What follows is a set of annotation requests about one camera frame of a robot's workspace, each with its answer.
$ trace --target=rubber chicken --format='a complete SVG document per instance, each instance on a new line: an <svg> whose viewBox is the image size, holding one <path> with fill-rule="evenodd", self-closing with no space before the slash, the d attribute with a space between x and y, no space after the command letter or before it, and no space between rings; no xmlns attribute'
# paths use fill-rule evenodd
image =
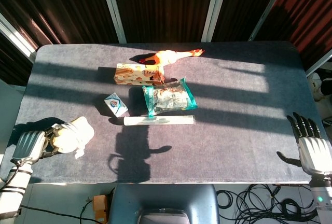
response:
<svg viewBox="0 0 332 224"><path fill-rule="evenodd" d="M168 64L173 64L177 60L184 58L184 57L199 57L203 54L205 50L203 49L194 49L191 51L185 52L177 52L173 50L161 50L155 53L152 57L140 59L139 63L145 64L147 61L154 60L156 62L155 65L165 66Z"/></svg>

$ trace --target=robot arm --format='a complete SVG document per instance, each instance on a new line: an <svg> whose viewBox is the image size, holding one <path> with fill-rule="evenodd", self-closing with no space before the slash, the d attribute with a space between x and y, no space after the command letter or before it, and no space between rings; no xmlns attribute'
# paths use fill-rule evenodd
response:
<svg viewBox="0 0 332 224"><path fill-rule="evenodd" d="M0 223L13 223L13 217L20 214L19 207L33 172L33 164L57 152L76 150L75 157L82 156L85 145L93 136L93 128L85 117L65 124L55 124L45 131L23 133L11 159L15 166L0 188ZM51 144L53 151L44 152L48 144Z"/></svg>
<svg viewBox="0 0 332 224"><path fill-rule="evenodd" d="M316 123L297 113L295 119L287 116L293 128L300 159L286 158L277 151L286 163L302 167L311 176L309 183L321 224L332 220L332 158L326 140L322 139Z"/></svg>

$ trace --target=cable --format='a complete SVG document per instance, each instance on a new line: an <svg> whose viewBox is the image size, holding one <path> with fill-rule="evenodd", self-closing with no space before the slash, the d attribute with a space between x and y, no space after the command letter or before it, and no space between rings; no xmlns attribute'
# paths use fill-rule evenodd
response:
<svg viewBox="0 0 332 224"><path fill-rule="evenodd" d="M258 189L268 191L268 194L271 197L270 204L264 204L263 200L255 192L253 192L254 190ZM275 197L279 191L280 187L276 187L272 191L268 185L257 184L249 185L246 190L240 192L239 194L229 190L218 190L216 192L217 196L223 195L228 199L228 203L226 205L218 204L220 209L227 209L231 207L233 203L235 203L237 207L234 218L225 217L221 214L220 217L227 220L233 220L235 224L254 224L255 222L265 218L275 219L282 224L287 224L286 221L307 222L311 220L316 222L312 220L315 216L317 216L316 209L313 209L308 213L304 213L302 211L304 209L311 208L313 201L309 204L308 207L300 207L296 201L289 198L279 201ZM254 203L254 198L261 206L257 206L257 203ZM294 207L295 211L287 208L289 206Z"/></svg>
<svg viewBox="0 0 332 224"><path fill-rule="evenodd" d="M19 169L20 169L20 164L19 163L15 163L16 165L16 170L14 172L14 174L11 176L11 178L9 178L5 184L0 188L0 191L3 190L8 184L10 184L10 182L14 179L14 177L16 176L16 174L18 173Z"/></svg>
<svg viewBox="0 0 332 224"><path fill-rule="evenodd" d="M82 208L82 211L79 215L79 224L82 224L82 214L85 211L85 209L87 208L87 206L89 205L89 203L91 203L91 202L92 202L92 200L88 201L87 204L85 204L84 207Z"/></svg>
<svg viewBox="0 0 332 224"><path fill-rule="evenodd" d="M78 216L74 216L74 215L60 214L60 213L56 213L56 212L53 212L53 211L50 211L50 210L35 208L35 207L29 207L29 206L24 206L24 205L20 205L20 206L24 207L24 208L27 208L27 209L46 212L46 213L50 213L50 214L54 214L54 215L66 216L66 217L71 217L71 218L75 218L75 219L79 219L79 220L89 220L89 221L94 221L94 222L99 223L99 224L103 224L102 222L99 222L99 221L94 220L94 219L82 218L82 217L78 217Z"/></svg>

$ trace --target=chip bag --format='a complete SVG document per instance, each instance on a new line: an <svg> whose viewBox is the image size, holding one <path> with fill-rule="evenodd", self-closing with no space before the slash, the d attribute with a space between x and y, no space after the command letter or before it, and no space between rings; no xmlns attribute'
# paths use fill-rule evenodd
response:
<svg viewBox="0 0 332 224"><path fill-rule="evenodd" d="M197 108L185 78L158 86L143 87L149 116L166 111L190 110Z"/></svg>

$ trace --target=table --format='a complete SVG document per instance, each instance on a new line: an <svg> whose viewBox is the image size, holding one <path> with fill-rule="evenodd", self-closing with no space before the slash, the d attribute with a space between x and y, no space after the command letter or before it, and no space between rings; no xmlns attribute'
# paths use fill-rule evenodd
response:
<svg viewBox="0 0 332 224"><path fill-rule="evenodd" d="M113 124L103 102L113 92L128 114L146 112L141 87L114 84L117 63L196 48L206 52L165 67L168 78L186 76L199 106L170 114L195 115L196 124ZM276 155L298 158L286 120L293 111L320 123L298 52L287 42L46 45L38 50L0 176L12 166L21 132L85 116L95 130L85 155L42 159L32 167L31 182L308 182L302 169Z"/></svg>

